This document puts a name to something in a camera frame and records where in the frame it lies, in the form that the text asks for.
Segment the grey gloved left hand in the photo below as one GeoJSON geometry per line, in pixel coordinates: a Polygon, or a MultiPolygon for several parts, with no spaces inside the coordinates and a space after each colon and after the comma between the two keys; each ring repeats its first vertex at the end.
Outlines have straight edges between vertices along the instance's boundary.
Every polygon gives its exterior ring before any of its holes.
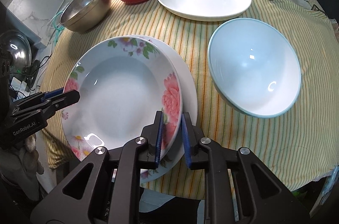
{"type": "Polygon", "coordinates": [[[12,148],[1,148],[1,174],[22,189],[37,187],[36,174],[43,174],[44,168],[36,150],[36,135],[29,136],[12,148]]]}

